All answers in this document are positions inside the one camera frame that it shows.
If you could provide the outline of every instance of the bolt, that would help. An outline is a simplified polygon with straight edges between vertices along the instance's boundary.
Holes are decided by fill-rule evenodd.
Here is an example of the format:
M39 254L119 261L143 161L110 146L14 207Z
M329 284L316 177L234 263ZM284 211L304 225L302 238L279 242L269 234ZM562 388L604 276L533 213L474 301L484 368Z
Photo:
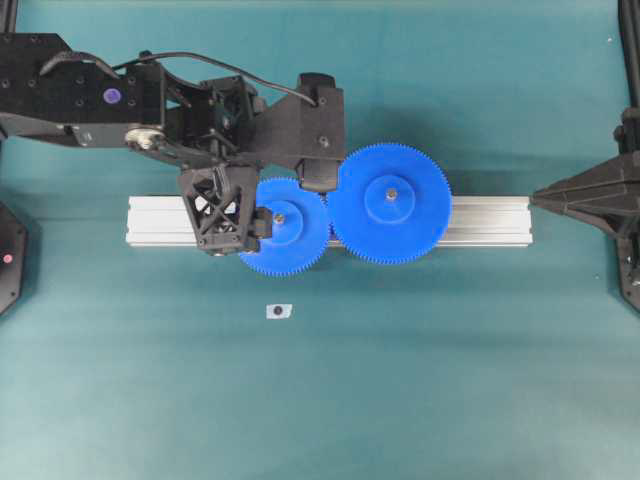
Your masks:
M393 187L387 189L387 200L393 202L396 198L398 198L398 190Z
M107 88L102 94L102 99L109 105L115 105L122 100L122 93L117 88Z

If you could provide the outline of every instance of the black bracket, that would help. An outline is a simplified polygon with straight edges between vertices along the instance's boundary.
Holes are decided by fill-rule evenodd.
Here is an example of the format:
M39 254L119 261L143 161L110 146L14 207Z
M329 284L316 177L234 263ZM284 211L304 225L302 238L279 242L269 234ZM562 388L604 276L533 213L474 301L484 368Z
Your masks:
M619 0L631 107L614 131L619 155L533 194L532 203L593 225L616 241L620 289L640 311L640 4Z
M20 297L26 249L27 230L0 203L0 313Z

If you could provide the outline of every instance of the teal tabletop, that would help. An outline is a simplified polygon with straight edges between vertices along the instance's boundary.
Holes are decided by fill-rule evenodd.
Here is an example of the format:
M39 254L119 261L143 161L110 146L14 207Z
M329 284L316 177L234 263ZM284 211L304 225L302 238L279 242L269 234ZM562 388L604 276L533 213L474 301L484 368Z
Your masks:
M111 64L330 73L350 151L412 145L456 195L529 195L616 155L629 103L614 0L20 3L19 32ZM18 138L1 161L31 233L0 319L3 480L640 477L640 315L595 228L533 210L529 248L332 250L269 279L126 244L130 195L178 193L169 165Z

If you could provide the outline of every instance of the large blue gear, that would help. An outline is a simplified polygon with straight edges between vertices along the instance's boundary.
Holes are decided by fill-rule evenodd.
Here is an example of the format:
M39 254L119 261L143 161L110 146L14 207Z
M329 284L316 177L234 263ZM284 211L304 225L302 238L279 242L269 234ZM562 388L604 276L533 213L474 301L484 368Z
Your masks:
M329 214L317 193L307 192L291 178L271 178L260 182L258 206L273 215L271 238L260 240L258 253L240 253L253 270L284 277L313 265L329 243Z
M447 230L452 205L438 165L395 143L349 155L328 202L334 231L345 247L380 264L406 263L429 252Z

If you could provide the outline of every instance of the wire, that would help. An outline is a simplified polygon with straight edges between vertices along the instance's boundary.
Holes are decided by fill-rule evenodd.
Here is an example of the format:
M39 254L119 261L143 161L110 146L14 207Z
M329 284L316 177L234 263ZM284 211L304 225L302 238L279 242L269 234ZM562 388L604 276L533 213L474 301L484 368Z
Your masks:
M73 63L73 62L90 62L95 63L96 67L102 70L104 73L109 75L114 80L119 80L118 74L101 58L96 57L87 52L74 52L71 50L65 50L60 53L57 53L53 57L51 57L40 69L40 76L46 75L51 70L56 68L58 65L62 63Z
M192 53L192 52L164 52L164 53L152 53L149 55L141 55L140 57L136 58L135 60L130 60L128 62L125 63L121 63L120 65L116 65L115 67L113 67L114 70L120 70L121 68L124 67L128 67L129 65L134 65L136 63L140 63L140 62L149 62L151 60L158 60L161 58L193 58L195 60L199 60L201 62L205 62L205 63L209 63L211 65L215 65L216 67L220 67L220 68L224 68L225 70L230 70L232 72L237 73L238 75L242 75L243 77L247 77L249 80L253 80L256 83L259 83L260 85L264 85L265 87L269 87L272 88L274 90L279 90L281 92L284 93L288 93L290 95L294 95L302 100L304 100L305 102L307 102L309 105L312 106L316 106L316 102L309 96L305 95L304 93L300 93L292 88L289 87L285 87L284 85L280 85L278 83L273 83L273 82L269 82L268 80L263 80L260 77L257 77L256 75L247 72L246 70L243 70L241 68L238 67L234 67L233 65L229 65L228 63L224 63L221 62L219 60L216 60L214 58L210 58L210 57L206 57L204 55L200 55L197 53Z

